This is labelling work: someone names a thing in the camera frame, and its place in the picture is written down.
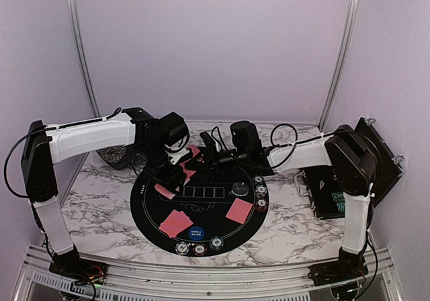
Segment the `blue small blind button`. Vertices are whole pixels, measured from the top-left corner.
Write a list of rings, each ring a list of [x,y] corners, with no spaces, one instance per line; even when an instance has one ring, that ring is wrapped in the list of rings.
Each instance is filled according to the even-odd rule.
[[[188,236],[193,241],[200,241],[204,238],[205,232],[203,228],[195,226],[189,229]]]

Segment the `red playing card deck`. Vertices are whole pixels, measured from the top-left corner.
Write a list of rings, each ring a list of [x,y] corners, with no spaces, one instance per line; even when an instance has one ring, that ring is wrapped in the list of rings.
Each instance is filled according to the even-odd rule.
[[[160,184],[156,184],[155,185],[155,190],[161,194],[163,197],[172,200],[175,197],[175,194],[170,192],[169,190],[167,190],[166,188],[164,188],[162,185]]]

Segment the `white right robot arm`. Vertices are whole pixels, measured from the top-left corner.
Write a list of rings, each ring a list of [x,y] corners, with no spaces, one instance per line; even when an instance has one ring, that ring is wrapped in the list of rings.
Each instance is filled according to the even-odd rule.
[[[345,200],[345,230],[339,251],[340,260],[333,264],[333,274],[346,280],[359,268],[358,255],[367,245],[372,189],[380,174],[380,157],[375,144],[366,135],[348,125],[328,134],[291,144],[264,147],[256,125],[243,120],[231,124],[234,147],[227,149],[220,138],[201,132],[211,171],[240,165],[260,175],[283,173],[290,169],[330,167]]]

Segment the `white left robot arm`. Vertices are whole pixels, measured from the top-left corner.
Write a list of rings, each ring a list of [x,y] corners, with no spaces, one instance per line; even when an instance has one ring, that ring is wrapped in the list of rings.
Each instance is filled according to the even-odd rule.
[[[21,158],[26,194],[41,229],[47,236],[58,265],[70,277],[85,271],[69,234],[57,200],[54,166],[69,158],[115,146],[131,149],[146,160],[146,172],[155,183],[171,193],[185,185],[187,175],[180,166],[185,148],[174,149],[189,140],[184,119],[171,112],[155,118],[140,107],[117,108],[114,113],[68,124],[31,124]]]

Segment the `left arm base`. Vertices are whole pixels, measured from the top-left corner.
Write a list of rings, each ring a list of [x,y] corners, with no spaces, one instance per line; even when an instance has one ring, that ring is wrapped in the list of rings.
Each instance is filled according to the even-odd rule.
[[[82,258],[76,246],[61,255],[49,249],[47,251],[51,257],[50,272],[76,279],[78,284],[102,284],[104,282],[108,266],[103,262]]]

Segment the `black dealer button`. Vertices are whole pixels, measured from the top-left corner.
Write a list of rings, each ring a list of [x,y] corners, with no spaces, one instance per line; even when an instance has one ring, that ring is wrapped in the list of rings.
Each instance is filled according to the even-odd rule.
[[[249,186],[244,182],[236,182],[232,185],[231,193],[237,197],[244,197],[249,193]]]

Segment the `red playing card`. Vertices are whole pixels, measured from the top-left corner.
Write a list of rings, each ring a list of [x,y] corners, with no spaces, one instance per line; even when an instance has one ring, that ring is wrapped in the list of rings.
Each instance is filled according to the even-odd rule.
[[[172,212],[159,226],[159,230],[169,238],[176,237],[180,232],[193,224],[191,219],[183,212]]]
[[[252,203],[236,198],[225,217],[239,224],[244,224],[252,208]]]
[[[201,153],[201,150],[196,145],[190,145],[188,149],[191,151],[193,158]]]
[[[185,181],[188,182],[190,178],[196,173],[194,170],[183,169],[183,172],[186,174]]]
[[[159,229],[164,232],[175,232],[182,228],[187,220],[183,212],[173,210],[170,215],[160,224]]]

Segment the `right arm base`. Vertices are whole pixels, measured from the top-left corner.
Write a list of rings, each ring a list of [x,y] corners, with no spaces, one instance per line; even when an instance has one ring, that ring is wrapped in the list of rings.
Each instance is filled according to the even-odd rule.
[[[347,280],[365,278],[369,273],[366,262],[362,260],[338,259],[317,263],[309,267],[308,278],[315,286],[337,284]]]

